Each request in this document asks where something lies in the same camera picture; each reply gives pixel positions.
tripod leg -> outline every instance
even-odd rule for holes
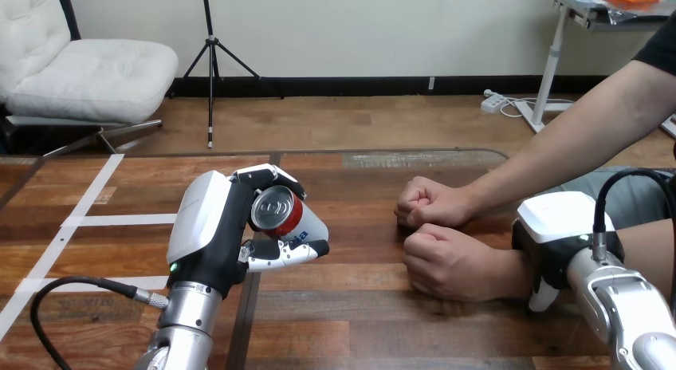
[[[253,77],[255,77],[256,79],[258,79],[259,81],[261,80],[261,76],[260,76],[260,75],[258,75],[257,73],[255,73],[252,69],[250,69],[249,66],[246,65],[243,61],[240,61],[239,58],[236,57],[233,53],[231,53],[231,52],[230,52],[223,44],[221,44],[220,41],[217,41],[217,42],[216,42],[216,45],[217,45],[218,47],[220,47],[223,51],[225,51],[228,55],[230,55],[230,57],[232,57],[232,58],[234,59],[234,61],[236,61],[237,63],[239,63],[240,66],[244,67],[247,71],[249,71],[249,73],[250,73],[251,75],[253,75]],[[279,89],[279,87],[277,87],[277,85],[274,85],[274,87],[272,87],[272,90],[276,93],[276,96],[279,96],[280,99],[284,99],[284,94],[281,93],[281,90]]]
[[[214,45],[209,47],[209,130],[208,130],[208,139],[206,145],[209,148],[214,146],[214,55],[215,52]]]
[[[221,74],[218,73],[218,60],[216,59],[216,50],[214,50],[214,57],[213,57],[213,63],[214,63],[214,78],[216,79],[216,83],[221,80]]]
[[[183,75],[183,79],[187,78],[190,75],[190,73],[192,72],[192,69],[197,65],[199,58],[202,57],[202,55],[204,55],[204,52],[206,51],[206,47],[209,47],[209,43],[204,43],[204,47],[202,47],[202,51],[200,51],[199,54],[197,55],[197,57],[195,58],[195,60],[192,61],[190,68],[186,71],[186,74]]]
[[[238,57],[235,57],[234,54],[231,53],[231,52],[230,52],[223,44],[221,44],[220,41],[219,41],[218,43],[216,43],[216,45],[217,45],[218,47],[220,47],[223,51],[225,51],[228,55],[230,55],[230,57],[232,57],[232,58],[234,59],[234,61],[236,61],[237,63],[239,63],[240,66],[244,67],[244,69],[246,69],[247,71],[249,71],[249,73],[250,73],[251,75],[253,75],[253,77],[255,77],[256,79],[261,79],[261,77],[258,76],[257,73],[255,73],[252,69],[250,69],[248,65],[244,64],[243,61],[240,61]]]

black sleeve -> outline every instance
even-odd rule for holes
[[[634,59],[676,76],[676,11]]]

can lid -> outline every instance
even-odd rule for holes
[[[251,221],[263,230],[281,226],[293,209],[293,195],[287,187],[277,185],[263,191],[251,207]]]

soda can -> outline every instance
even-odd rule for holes
[[[290,189],[281,185],[264,190],[253,201],[251,221],[271,238],[283,242],[328,242],[326,224]]]

gray pants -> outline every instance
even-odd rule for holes
[[[599,168],[542,194],[580,191],[596,199],[603,184],[615,173],[626,168],[628,167]],[[652,179],[640,176],[625,177],[613,185],[606,197],[606,213],[610,216],[615,229],[669,217],[662,188]]]

